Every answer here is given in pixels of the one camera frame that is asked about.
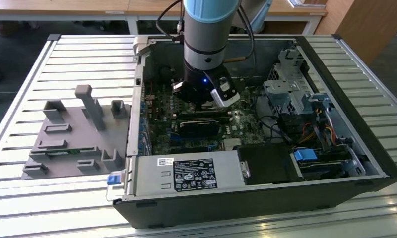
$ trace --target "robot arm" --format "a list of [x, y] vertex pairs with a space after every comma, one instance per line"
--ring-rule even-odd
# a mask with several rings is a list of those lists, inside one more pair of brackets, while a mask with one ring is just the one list
[[[262, 25], [261, 16], [266, 15], [270, 2], [254, 1], [261, 8], [258, 11], [254, 8], [254, 27]], [[239, 0], [183, 0], [183, 78], [173, 85], [173, 93], [185, 102], [201, 105], [214, 100], [217, 106], [227, 107], [239, 99], [229, 72], [222, 65], [226, 61], [225, 46], [230, 25], [239, 4]]]

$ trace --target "label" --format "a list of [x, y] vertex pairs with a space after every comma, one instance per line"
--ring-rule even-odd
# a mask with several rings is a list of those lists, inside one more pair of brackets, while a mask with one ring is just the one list
[[106, 11], [106, 14], [125, 14], [123, 11]]
[[173, 162], [175, 192], [217, 188], [213, 159]]
[[157, 165], [171, 165], [173, 164], [173, 158], [158, 158], [157, 159]]

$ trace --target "table leg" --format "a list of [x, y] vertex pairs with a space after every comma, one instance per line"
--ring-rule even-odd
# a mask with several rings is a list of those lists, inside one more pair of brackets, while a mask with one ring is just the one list
[[313, 16], [310, 18], [310, 20], [306, 22], [306, 25], [303, 27], [303, 30], [302, 30], [302, 34], [303, 35], [313, 35], [314, 34], [314, 31], [315, 31], [315, 28], [317, 28], [317, 25], [318, 25], [318, 22], [321, 20], [321, 16]]
[[138, 16], [126, 16], [126, 23], [127, 23], [130, 35], [138, 35], [137, 21], [138, 21]]

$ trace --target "circuit board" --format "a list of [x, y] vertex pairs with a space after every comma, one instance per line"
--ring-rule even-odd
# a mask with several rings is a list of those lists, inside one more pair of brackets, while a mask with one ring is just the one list
[[[233, 138], [237, 138], [235, 141], [239, 141], [241, 144], [265, 142], [265, 135], [251, 106], [255, 88], [245, 87], [241, 79], [234, 79], [234, 84], [241, 100], [223, 109], [217, 108], [213, 102], [207, 102], [202, 104], [199, 111], [195, 111], [193, 104], [185, 103], [171, 95], [167, 85], [154, 88], [153, 93], [146, 96], [153, 155], [227, 150], [231, 147], [225, 147], [222, 142]], [[197, 119], [178, 120], [174, 119], [175, 114], [198, 115], [217, 112], [226, 113], [229, 118], [225, 121], [218, 121], [219, 127], [215, 136], [181, 138], [179, 124], [186, 121], [197, 121]]]

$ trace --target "wooden desk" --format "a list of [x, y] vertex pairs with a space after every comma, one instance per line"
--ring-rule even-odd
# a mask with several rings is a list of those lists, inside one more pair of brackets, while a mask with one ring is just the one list
[[0, 0], [0, 20], [125, 20], [129, 0]]
[[[173, 3], [173, 0], [129, 0], [127, 27], [130, 34], [138, 34], [137, 21], [157, 20], [158, 15]], [[273, 0], [265, 21], [306, 22], [303, 34], [313, 34], [325, 9], [297, 9], [287, 0]], [[179, 5], [175, 5], [166, 13], [162, 20], [177, 20], [179, 17]]]

